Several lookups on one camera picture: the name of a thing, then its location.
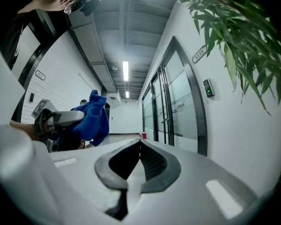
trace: blue cloth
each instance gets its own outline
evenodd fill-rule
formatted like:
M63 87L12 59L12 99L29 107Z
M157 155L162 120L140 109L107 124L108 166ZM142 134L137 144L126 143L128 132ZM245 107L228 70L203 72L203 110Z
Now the blue cloth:
M84 112L85 117L76 127L70 128L74 136L91 142L98 146L109 134L109 121L104 109L106 98L99 96L97 90L93 90L89 96L89 102L75 108L75 111Z

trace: wall sign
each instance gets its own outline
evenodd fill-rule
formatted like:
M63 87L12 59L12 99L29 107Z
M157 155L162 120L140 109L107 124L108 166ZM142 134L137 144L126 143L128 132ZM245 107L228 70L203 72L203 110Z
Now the wall sign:
M202 46L197 53L192 57L192 61L193 63L198 62L203 56L204 54L207 52L206 46Z
M44 74L42 74L40 71L36 71L36 76L42 80L46 79L46 76Z

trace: door handle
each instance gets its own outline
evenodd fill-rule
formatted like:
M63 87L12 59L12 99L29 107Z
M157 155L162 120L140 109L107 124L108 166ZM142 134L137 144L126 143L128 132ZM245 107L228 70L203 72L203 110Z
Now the door handle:
M163 120L161 123L168 122L168 121L170 121L171 119L172 119L172 118L167 118L167 119Z

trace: ceiling light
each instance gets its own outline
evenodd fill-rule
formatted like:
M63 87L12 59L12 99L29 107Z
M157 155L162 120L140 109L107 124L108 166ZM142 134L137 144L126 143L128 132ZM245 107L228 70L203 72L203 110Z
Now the ceiling light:
M123 62L124 81L129 81L129 62Z

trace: glass door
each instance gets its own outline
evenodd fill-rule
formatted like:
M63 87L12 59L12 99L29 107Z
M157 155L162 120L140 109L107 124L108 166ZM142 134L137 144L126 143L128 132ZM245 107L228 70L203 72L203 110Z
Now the glass door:
M142 100L148 139L207 155L207 126L200 87L175 37Z
M169 140L167 139L168 128L166 126L166 120L168 118L168 115L166 112L166 105L164 99L164 87L161 79L161 69L158 69L155 78L153 79L153 87L156 101L156 127L158 130L158 141L165 144L169 144Z
M169 93L167 105L171 110L171 137L174 145L193 152L198 151L198 130L192 91L184 66L177 52L164 66L165 88Z
M144 132L147 133L147 138L154 141L154 121L153 107L151 99L151 90L143 99L143 114L144 114Z

